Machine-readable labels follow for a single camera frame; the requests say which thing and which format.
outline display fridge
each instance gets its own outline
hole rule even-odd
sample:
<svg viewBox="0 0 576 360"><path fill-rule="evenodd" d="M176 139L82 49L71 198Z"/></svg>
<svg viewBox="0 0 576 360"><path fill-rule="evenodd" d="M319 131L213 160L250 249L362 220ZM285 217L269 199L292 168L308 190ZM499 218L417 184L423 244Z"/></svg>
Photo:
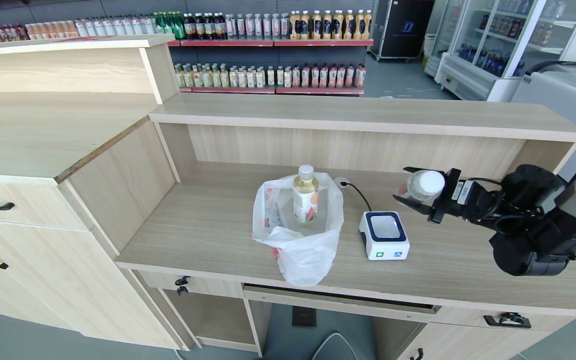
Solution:
<svg viewBox="0 0 576 360"><path fill-rule="evenodd" d="M464 0L434 76L462 100L510 101L526 69L576 61L576 0Z"/></svg>

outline bottle label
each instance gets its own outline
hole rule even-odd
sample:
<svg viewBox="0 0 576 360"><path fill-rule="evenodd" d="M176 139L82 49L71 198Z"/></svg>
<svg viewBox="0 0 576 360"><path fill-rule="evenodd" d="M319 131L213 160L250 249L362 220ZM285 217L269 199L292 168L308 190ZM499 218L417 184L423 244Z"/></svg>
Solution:
<svg viewBox="0 0 576 360"><path fill-rule="evenodd" d="M294 218L302 224L317 219L317 207L320 201L320 192L300 193L292 189L292 207Z"/></svg>

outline red shelf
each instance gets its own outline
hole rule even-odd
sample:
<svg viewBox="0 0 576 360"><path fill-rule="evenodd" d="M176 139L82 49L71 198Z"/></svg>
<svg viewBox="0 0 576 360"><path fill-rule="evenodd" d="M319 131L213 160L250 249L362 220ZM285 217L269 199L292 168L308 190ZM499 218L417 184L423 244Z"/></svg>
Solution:
<svg viewBox="0 0 576 360"><path fill-rule="evenodd" d="M183 39L174 41L171 46L247 46L268 47L273 45L271 39Z"/></svg>
<svg viewBox="0 0 576 360"><path fill-rule="evenodd" d="M321 94L321 95L361 95L362 88L284 88L279 87L277 94Z"/></svg>
<svg viewBox="0 0 576 360"><path fill-rule="evenodd" d="M373 39L278 39L274 46L372 46Z"/></svg>

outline bottle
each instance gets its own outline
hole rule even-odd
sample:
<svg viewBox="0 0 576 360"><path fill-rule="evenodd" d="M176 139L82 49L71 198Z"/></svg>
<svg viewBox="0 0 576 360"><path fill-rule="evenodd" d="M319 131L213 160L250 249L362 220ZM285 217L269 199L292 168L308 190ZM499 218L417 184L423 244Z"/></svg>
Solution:
<svg viewBox="0 0 576 360"><path fill-rule="evenodd" d="M353 15L353 10L348 10L345 15L345 32L343 32L344 39L352 39L355 33L356 22L355 16Z"/></svg>
<svg viewBox="0 0 576 360"><path fill-rule="evenodd" d="M302 72L299 71L299 66L295 65L292 68L292 86L298 88L299 85L302 83L301 79Z"/></svg>
<svg viewBox="0 0 576 360"><path fill-rule="evenodd" d="M366 31L366 21L364 21L364 10L359 10L357 16L354 18L354 23L356 29L354 34L352 34L353 39L361 39L362 35Z"/></svg>
<svg viewBox="0 0 576 360"><path fill-rule="evenodd" d="M350 64L348 66L348 69L346 69L345 71L345 82L343 83L343 86L348 88L352 87L354 77L355 77L355 68L353 67L353 64Z"/></svg>
<svg viewBox="0 0 576 360"><path fill-rule="evenodd" d="M326 66L326 63L324 63L324 66L319 70L319 87L328 87L328 67Z"/></svg>
<svg viewBox="0 0 576 360"><path fill-rule="evenodd" d="M328 71L328 88L337 86L337 64L332 64Z"/></svg>
<svg viewBox="0 0 576 360"><path fill-rule="evenodd" d="M270 14L265 13L263 14L263 38L272 39L272 34L273 34L273 25L270 20Z"/></svg>
<svg viewBox="0 0 576 360"><path fill-rule="evenodd" d="M320 15L320 10L315 10L314 13L312 16L312 38L321 39L323 30L322 16Z"/></svg>
<svg viewBox="0 0 576 360"><path fill-rule="evenodd" d="M308 64L303 64L303 68L301 68L301 87L307 88L311 86L311 68L308 67Z"/></svg>
<svg viewBox="0 0 576 360"><path fill-rule="evenodd" d="M246 39L246 20L244 20L244 15L237 14L237 38Z"/></svg>
<svg viewBox="0 0 576 360"><path fill-rule="evenodd" d="M319 190L315 169L311 165L299 166L299 173L292 182L292 207L298 223L308 225L317 219Z"/></svg>
<svg viewBox="0 0 576 360"><path fill-rule="evenodd" d="M366 10L366 16L363 17L363 21L366 23L366 30L361 35L361 38L370 39L370 29L373 25L373 10Z"/></svg>
<svg viewBox="0 0 576 360"><path fill-rule="evenodd" d="M310 71L311 75L311 88L318 88L320 87L320 68L317 67L317 64L313 64L312 69Z"/></svg>
<svg viewBox="0 0 576 360"><path fill-rule="evenodd" d="M336 69L336 85L335 87L341 89L344 87L346 83L346 68L344 64L340 64L339 68Z"/></svg>
<svg viewBox="0 0 576 360"><path fill-rule="evenodd" d="M293 75L291 73L290 66L286 66L283 72L283 87L290 88L293 86Z"/></svg>
<svg viewBox="0 0 576 360"><path fill-rule="evenodd" d="M397 189L397 195L420 203L430 203L442 193L446 180L439 171L419 170Z"/></svg>
<svg viewBox="0 0 576 360"><path fill-rule="evenodd" d="M323 39L330 39L332 34L332 15L330 10L324 12L324 27L323 27Z"/></svg>
<svg viewBox="0 0 576 360"><path fill-rule="evenodd" d="M344 16L341 10L334 10L334 17L332 19L332 39L341 39L343 34L341 32L341 25L344 23Z"/></svg>
<svg viewBox="0 0 576 360"><path fill-rule="evenodd" d="M254 38L259 40L264 38L264 28L260 13L254 14Z"/></svg>

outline floor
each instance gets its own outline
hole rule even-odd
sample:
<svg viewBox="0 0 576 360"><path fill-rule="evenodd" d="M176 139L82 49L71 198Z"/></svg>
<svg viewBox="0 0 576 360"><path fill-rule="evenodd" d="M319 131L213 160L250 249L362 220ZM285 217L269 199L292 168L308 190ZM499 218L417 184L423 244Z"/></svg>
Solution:
<svg viewBox="0 0 576 360"><path fill-rule="evenodd" d="M366 97L391 96L399 99L455 100L439 89L419 62L381 61L366 57ZM266 360L309 359L318 344L332 331L343 333L360 359L375 358L372 326L365 316L318 312L315 330L292 328L290 307L273 306ZM342 341L332 339L331 348L341 349ZM256 360L256 353L206 346L184 351L185 360ZM317 358L343 360L349 353ZM576 320L525 350L526 360L576 359ZM0 315L0 360L176 360L172 350L125 344L84 337L80 333L11 319ZM522 360L516 356L512 360Z"/></svg>

